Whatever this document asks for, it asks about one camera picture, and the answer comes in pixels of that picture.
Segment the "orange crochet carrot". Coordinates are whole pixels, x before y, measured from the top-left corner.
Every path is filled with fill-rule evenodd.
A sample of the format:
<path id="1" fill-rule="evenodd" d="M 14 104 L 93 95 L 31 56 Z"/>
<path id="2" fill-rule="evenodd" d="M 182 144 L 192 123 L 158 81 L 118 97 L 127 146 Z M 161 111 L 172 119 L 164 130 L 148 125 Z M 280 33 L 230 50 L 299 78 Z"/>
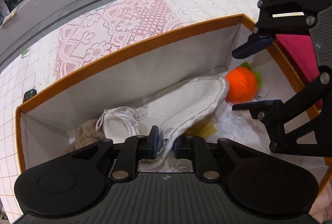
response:
<path id="1" fill-rule="evenodd" d="M 233 104 L 251 102 L 262 86 L 262 77 L 253 71 L 248 62 L 243 62 L 225 76 L 229 83 L 227 100 Z"/>

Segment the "white fluffy towel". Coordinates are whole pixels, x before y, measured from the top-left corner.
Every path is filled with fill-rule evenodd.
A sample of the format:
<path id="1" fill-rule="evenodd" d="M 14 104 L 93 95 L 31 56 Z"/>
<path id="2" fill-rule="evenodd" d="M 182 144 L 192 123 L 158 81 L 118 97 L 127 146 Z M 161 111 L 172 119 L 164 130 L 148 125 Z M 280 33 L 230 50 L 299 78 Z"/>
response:
<path id="1" fill-rule="evenodd" d="M 218 138 L 228 138 L 263 153 L 270 154 L 269 136 L 259 120 L 253 120 L 249 111 L 233 111 L 223 102 L 212 120 L 217 132 L 205 140 L 216 143 Z"/>

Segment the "brown knotted plush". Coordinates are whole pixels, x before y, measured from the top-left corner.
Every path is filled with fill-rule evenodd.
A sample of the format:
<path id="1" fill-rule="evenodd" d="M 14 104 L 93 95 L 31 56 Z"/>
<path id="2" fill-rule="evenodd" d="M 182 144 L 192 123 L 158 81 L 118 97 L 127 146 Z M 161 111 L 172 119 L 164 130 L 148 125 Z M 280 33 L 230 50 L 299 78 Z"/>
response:
<path id="1" fill-rule="evenodd" d="M 105 139 L 105 135 L 102 130 L 96 131 L 97 121 L 97 119 L 91 119 L 78 127 L 75 134 L 75 140 L 67 148 L 67 153 L 71 153 L 99 140 Z"/>

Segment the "red plastic container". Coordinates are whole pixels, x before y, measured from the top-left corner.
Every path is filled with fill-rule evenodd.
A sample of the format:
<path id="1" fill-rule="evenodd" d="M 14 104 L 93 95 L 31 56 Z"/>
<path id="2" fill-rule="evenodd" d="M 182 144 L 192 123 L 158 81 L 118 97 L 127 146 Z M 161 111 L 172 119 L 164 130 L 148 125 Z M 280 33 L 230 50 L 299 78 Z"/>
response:
<path id="1" fill-rule="evenodd" d="M 280 53 L 278 63 L 296 93 L 319 76 L 309 36 L 279 34 L 275 44 Z"/>

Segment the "white satin drawstring bag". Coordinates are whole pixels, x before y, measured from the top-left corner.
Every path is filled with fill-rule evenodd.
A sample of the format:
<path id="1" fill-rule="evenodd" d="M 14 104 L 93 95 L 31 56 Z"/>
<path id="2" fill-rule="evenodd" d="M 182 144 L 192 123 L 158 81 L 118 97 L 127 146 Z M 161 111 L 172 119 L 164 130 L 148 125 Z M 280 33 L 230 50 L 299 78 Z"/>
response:
<path id="1" fill-rule="evenodd" d="M 157 159 L 146 169 L 161 166 L 173 143 L 197 122 L 216 111 L 226 99 L 228 81 L 221 75 L 201 76 L 180 81 L 150 96 L 137 107 L 120 106 L 104 110 L 96 123 L 106 138 L 122 143 L 131 136 L 146 135 L 152 126 L 159 128 Z"/>

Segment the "yellow plush banana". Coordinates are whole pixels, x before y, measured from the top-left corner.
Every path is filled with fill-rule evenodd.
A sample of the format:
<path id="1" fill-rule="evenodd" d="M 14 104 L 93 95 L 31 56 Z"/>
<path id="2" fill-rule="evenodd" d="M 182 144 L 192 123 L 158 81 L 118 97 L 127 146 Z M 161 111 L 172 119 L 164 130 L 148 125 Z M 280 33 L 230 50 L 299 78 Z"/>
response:
<path id="1" fill-rule="evenodd" d="M 217 132 L 215 125 L 209 121 L 202 120 L 185 131 L 185 135 L 199 136 L 203 139 L 213 136 Z"/>

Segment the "black tv remote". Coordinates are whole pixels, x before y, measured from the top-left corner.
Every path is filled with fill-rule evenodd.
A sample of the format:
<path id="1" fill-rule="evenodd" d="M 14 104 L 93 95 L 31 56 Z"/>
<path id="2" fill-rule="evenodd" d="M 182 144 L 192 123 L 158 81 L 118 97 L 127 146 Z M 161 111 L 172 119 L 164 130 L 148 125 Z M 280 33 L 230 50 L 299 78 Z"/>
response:
<path id="1" fill-rule="evenodd" d="M 30 89 L 27 92 L 24 93 L 22 102 L 26 102 L 27 100 L 31 99 L 37 94 L 37 91 L 35 89 Z"/>

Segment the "white lace tablecloth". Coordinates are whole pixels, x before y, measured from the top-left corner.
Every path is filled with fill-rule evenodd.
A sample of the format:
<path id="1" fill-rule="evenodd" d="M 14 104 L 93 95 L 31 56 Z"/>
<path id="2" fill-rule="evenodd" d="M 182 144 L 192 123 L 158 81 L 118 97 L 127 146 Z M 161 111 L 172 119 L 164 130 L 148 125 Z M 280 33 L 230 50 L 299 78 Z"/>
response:
<path id="1" fill-rule="evenodd" d="M 25 92 L 40 92 L 103 56 L 173 29 L 240 13 L 257 20 L 257 2 L 106 0 L 28 46 L 1 72 L 1 214 L 9 222 L 21 216 L 13 193 L 20 174 L 15 111 Z"/>

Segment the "orange cardboard box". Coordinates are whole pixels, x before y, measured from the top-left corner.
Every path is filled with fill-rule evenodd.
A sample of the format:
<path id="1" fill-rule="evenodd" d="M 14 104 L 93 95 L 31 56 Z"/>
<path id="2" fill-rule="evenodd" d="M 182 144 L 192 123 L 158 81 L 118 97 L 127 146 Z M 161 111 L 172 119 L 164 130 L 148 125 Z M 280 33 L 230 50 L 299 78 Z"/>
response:
<path id="1" fill-rule="evenodd" d="M 16 141 L 21 171 L 67 154 L 79 126 L 99 119 L 104 110 L 137 107 L 180 81 L 221 75 L 243 62 L 262 77 L 262 86 L 251 102 L 280 99 L 297 93 L 283 73 L 275 44 L 247 59 L 231 52 L 247 41 L 253 23 L 244 15 L 214 19 L 143 40 L 98 59 L 38 93 L 16 111 Z M 173 168 L 173 147 L 157 168 Z M 320 186 L 331 177 L 331 156 L 270 155 L 301 166 L 315 175 Z"/>

